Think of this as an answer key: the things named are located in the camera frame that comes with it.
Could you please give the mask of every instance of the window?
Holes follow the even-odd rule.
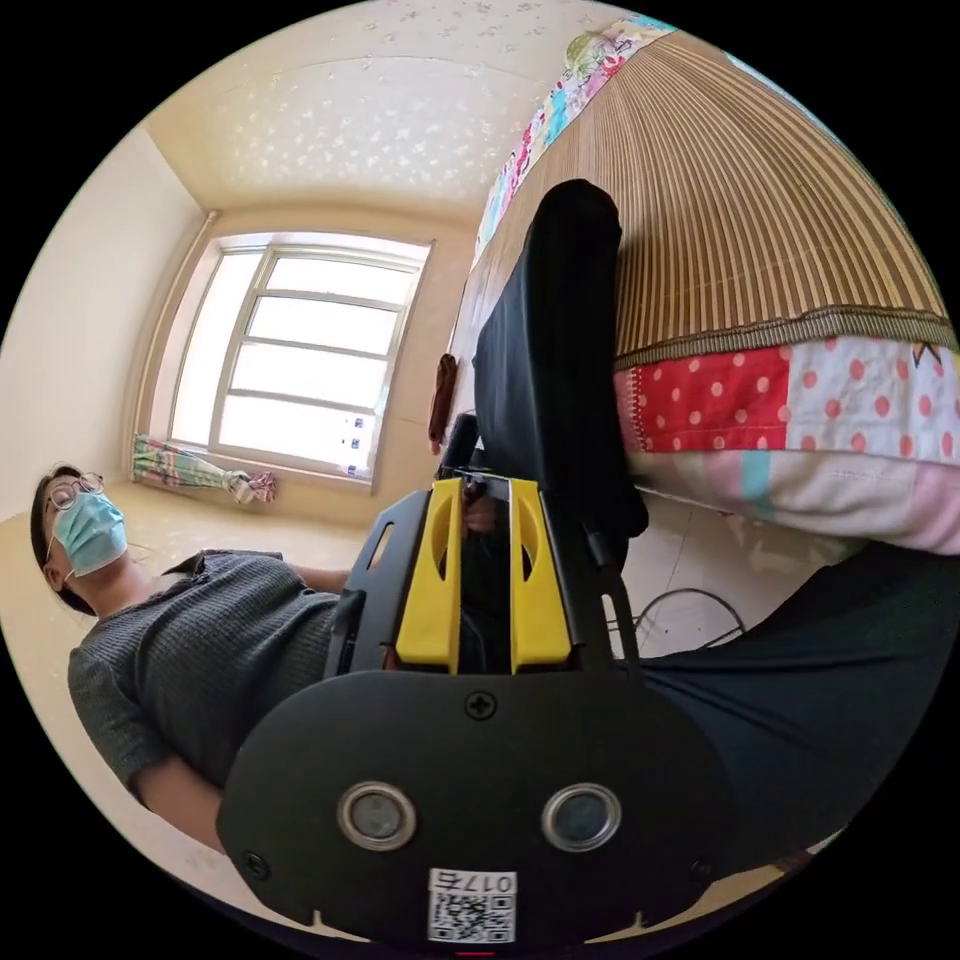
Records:
[[[428,248],[323,239],[311,246],[221,248],[176,385],[174,443],[372,478],[390,379]]]

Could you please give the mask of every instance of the floral curtain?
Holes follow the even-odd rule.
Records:
[[[133,443],[133,479],[165,487],[208,487],[227,491],[237,503],[272,503],[276,477],[269,471],[251,477],[242,470],[221,470],[190,450],[140,434]]]

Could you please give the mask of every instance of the label sticker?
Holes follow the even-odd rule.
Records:
[[[513,943],[517,875],[430,871],[427,939],[435,943]]]

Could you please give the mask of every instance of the tiled floor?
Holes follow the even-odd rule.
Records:
[[[634,617],[667,591],[696,587],[725,600],[749,628],[850,548],[656,495],[644,499],[650,526],[632,541],[623,571]],[[724,634],[737,635],[736,620],[721,604],[695,593],[664,598],[637,627],[644,658],[692,650]],[[622,656],[615,629],[611,644]]]

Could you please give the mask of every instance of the bed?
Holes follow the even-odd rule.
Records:
[[[620,212],[613,378],[640,489],[960,554],[960,350],[899,215],[783,91],[647,18],[571,44],[491,188],[451,418],[537,204],[571,176]]]

